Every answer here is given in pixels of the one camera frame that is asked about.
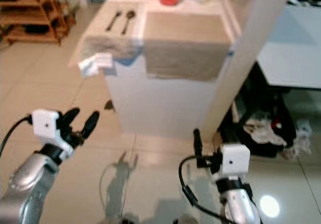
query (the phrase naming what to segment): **white table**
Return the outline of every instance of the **white table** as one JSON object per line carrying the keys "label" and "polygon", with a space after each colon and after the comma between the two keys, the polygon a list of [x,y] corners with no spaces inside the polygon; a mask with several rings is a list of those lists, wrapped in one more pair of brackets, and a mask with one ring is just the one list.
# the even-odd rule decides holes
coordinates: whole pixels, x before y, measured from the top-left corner
{"label": "white table", "polygon": [[[87,36],[112,34],[112,32],[107,33],[105,31],[106,23],[110,22],[112,17],[110,15],[111,4],[138,5],[139,9],[135,17],[138,23],[135,25],[131,24],[128,29],[128,32],[131,33],[126,36],[121,36],[121,38],[129,37],[130,40],[137,40],[138,42],[144,40],[145,50],[147,48],[147,42],[145,41],[146,35],[144,32],[145,29],[148,28],[148,14],[160,13],[193,17],[194,19],[188,21],[189,23],[203,16],[205,16],[205,18],[219,19],[222,17],[220,28],[216,26],[214,27],[215,29],[208,28],[206,21],[197,22],[197,27],[193,27],[193,30],[197,29],[197,34],[193,40],[196,42],[196,46],[202,46],[202,54],[205,55],[204,48],[207,45],[204,44],[204,41],[200,44],[195,40],[200,39],[200,35],[203,37],[204,34],[201,34],[203,29],[210,29],[211,32],[220,30],[220,33],[223,32],[225,34],[224,39],[226,40],[223,42],[226,44],[224,45],[225,48],[223,48],[227,50],[224,56],[227,55],[230,47],[230,38],[228,28],[222,16],[223,8],[220,0],[211,0],[204,5],[192,0],[183,0],[183,2],[174,7],[162,6],[159,0],[108,0],[84,32],[69,63],[70,66],[76,65],[79,61],[79,55],[81,55],[83,49],[81,47],[82,41]],[[161,49],[166,49],[166,47],[167,45],[160,47],[159,50],[157,49],[157,52],[160,52]],[[140,54],[132,64],[127,66],[117,62],[115,63],[114,61],[116,74],[105,74],[105,79],[122,130],[129,133],[192,139],[194,128],[201,128],[204,125],[216,90],[215,79],[159,79],[157,77],[151,77],[147,71],[148,56],[146,52],[147,51]],[[176,57],[173,57],[173,59],[177,61],[177,52],[175,52],[175,54]],[[159,59],[163,62],[170,62],[165,55]],[[179,63],[181,62],[184,66],[188,65],[184,61],[180,61]]]}
{"label": "white table", "polygon": [[321,88],[321,9],[287,6],[258,56],[271,86]]}

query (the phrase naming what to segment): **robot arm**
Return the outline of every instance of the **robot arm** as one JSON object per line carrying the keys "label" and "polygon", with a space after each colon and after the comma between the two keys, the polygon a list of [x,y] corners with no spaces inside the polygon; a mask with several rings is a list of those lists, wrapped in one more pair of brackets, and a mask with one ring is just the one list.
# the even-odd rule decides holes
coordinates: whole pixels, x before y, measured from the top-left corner
{"label": "robot arm", "polygon": [[[202,140],[199,130],[194,130],[194,156],[185,158],[179,166],[179,178],[182,191],[190,204],[202,212],[221,220],[222,223],[260,224],[261,219],[253,202],[253,194],[248,183],[242,183],[242,177],[248,173],[250,162],[249,149],[241,144],[224,145],[212,156],[202,155]],[[182,177],[183,164],[191,159],[197,160],[197,168],[210,168],[212,182],[220,193],[221,213],[214,213],[198,204],[196,196]]]}
{"label": "robot arm", "polygon": [[82,131],[73,132],[70,123],[78,113],[78,108],[65,115],[44,109],[33,111],[34,134],[44,146],[11,176],[1,199],[0,223],[39,223],[45,197],[53,186],[59,165],[84,143],[99,118],[99,112],[94,112]]}

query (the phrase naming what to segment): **white tile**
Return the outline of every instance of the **white tile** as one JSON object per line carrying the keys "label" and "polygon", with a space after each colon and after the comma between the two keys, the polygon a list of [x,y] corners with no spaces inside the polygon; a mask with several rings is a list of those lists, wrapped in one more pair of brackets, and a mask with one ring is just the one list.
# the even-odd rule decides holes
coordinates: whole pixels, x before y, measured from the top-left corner
{"label": "white tile", "polygon": [[251,161],[255,162],[265,162],[265,163],[280,163],[280,164],[295,164],[299,165],[299,161],[297,158],[294,158],[293,160],[287,160],[285,159],[281,153],[278,153],[275,158],[268,158],[263,156],[251,156]]}
{"label": "white tile", "polygon": [[66,66],[75,47],[70,46],[69,44],[65,44],[68,42],[69,37],[66,38],[66,41],[61,46],[56,44],[48,46],[46,49],[46,53],[37,59],[37,63],[43,65]]}
{"label": "white tile", "polygon": [[[300,166],[251,162],[247,181],[251,184],[263,223],[321,222],[321,215]],[[272,196],[278,202],[280,213],[277,217],[264,214],[260,206],[264,195]]]}
{"label": "white tile", "polygon": [[79,31],[76,28],[78,25],[74,25],[68,34],[68,36],[64,37],[61,40],[61,46],[60,48],[64,49],[64,51],[67,51],[72,55],[74,48],[76,47],[83,31]]}
{"label": "white tile", "polygon": [[[163,138],[157,136],[137,135],[134,150],[154,151],[163,153],[194,154],[193,139]],[[214,151],[214,145],[203,142],[203,153]]]}
{"label": "white tile", "polygon": [[74,129],[82,129],[85,121],[95,110],[100,112],[97,126],[87,140],[87,147],[132,148],[135,134],[123,133],[119,126],[118,116],[113,110],[105,110],[110,100],[107,86],[82,87],[78,92],[73,107],[80,108],[80,114],[74,120]]}
{"label": "white tile", "polygon": [[3,101],[10,90],[13,88],[13,83],[0,82],[0,99]]}
{"label": "white tile", "polygon": [[320,210],[321,209],[321,166],[304,166],[303,169]]}
{"label": "white tile", "polygon": [[28,69],[22,78],[22,82],[51,83],[61,86],[80,86],[83,79],[76,68],[68,68],[68,60],[62,60],[65,64],[57,64],[57,59],[48,58],[38,61]]}
{"label": "white tile", "polygon": [[[178,180],[178,165],[183,155],[152,152],[138,154],[138,165],[128,182],[124,214],[142,223],[171,223],[173,218],[184,213],[193,215],[200,223],[220,223],[200,214],[189,206],[183,197]],[[220,204],[216,187],[203,170],[191,164],[191,182],[200,203],[213,211]],[[247,178],[256,204],[263,195],[273,196],[280,205],[280,214],[268,218],[259,207],[263,223],[319,223],[321,216],[300,166],[279,163],[252,162]]]}
{"label": "white tile", "polygon": [[311,154],[299,155],[300,163],[305,165],[319,165],[321,166],[321,133],[312,133],[310,137]]}
{"label": "white tile", "polygon": [[77,24],[72,27],[71,32],[83,33],[89,23],[94,19],[100,7],[101,4],[90,4],[87,8],[79,9],[76,13]]}
{"label": "white tile", "polygon": [[46,199],[41,223],[98,223],[110,216],[111,211],[121,212],[130,151],[119,164],[123,153],[122,150],[77,149],[73,159],[61,164]]}
{"label": "white tile", "polygon": [[0,54],[0,79],[17,82],[38,58],[46,52],[47,44],[14,43]]}
{"label": "white tile", "polygon": [[104,74],[101,72],[98,76],[84,79],[84,87],[108,87]]}
{"label": "white tile", "polygon": [[294,121],[309,120],[314,132],[321,131],[321,93],[315,90],[292,89],[284,101]]}
{"label": "white tile", "polygon": [[[193,209],[183,196],[178,180],[178,165],[184,155],[161,154],[153,152],[133,152],[133,160],[138,158],[137,166],[129,176],[125,199],[124,216],[134,223],[163,224],[173,223],[175,218],[189,214],[200,223],[220,223]],[[195,171],[191,162],[190,172],[184,170],[186,182],[207,208],[218,211],[218,195],[204,170]]]}
{"label": "white tile", "polygon": [[[20,83],[15,86],[1,104],[1,135],[26,114],[37,108],[48,108],[65,112],[72,103],[76,87],[56,86],[52,84]],[[32,127],[21,124],[13,132],[12,139],[36,141]]]}

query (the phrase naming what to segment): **wooden shoe rack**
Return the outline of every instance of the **wooden shoe rack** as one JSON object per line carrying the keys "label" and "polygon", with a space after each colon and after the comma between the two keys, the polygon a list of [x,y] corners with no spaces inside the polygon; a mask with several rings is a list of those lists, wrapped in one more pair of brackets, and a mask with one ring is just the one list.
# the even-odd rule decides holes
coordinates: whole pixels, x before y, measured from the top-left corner
{"label": "wooden shoe rack", "polygon": [[9,43],[57,42],[67,36],[75,19],[67,0],[0,1],[0,26]]}

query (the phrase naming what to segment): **tile floor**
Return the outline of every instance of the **tile floor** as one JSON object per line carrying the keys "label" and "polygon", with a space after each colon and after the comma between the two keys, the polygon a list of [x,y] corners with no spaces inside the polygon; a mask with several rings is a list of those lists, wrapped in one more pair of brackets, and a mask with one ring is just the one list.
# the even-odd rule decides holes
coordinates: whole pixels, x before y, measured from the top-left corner
{"label": "tile floor", "polygon": [[[189,213],[200,223],[219,223],[190,207],[180,191],[177,168],[193,152],[192,142],[122,133],[117,115],[103,110],[109,99],[103,77],[82,79],[77,69],[67,68],[78,38],[98,7],[77,13],[77,25],[61,47],[16,43],[0,52],[1,139],[17,119],[35,108],[66,111],[79,106],[75,128],[81,128],[94,109],[101,112],[92,136],[74,158],[61,165],[41,222],[101,223],[106,217],[123,214],[136,223],[165,224]],[[252,158],[247,179],[264,223],[321,223],[319,140],[321,136],[314,134],[313,154],[299,160]],[[9,174],[39,148],[31,127],[20,126],[13,133],[0,161],[2,190]],[[185,173],[200,202],[218,211],[218,193],[208,173],[197,171],[194,163]],[[277,200],[277,217],[262,211],[259,200],[264,195]]]}

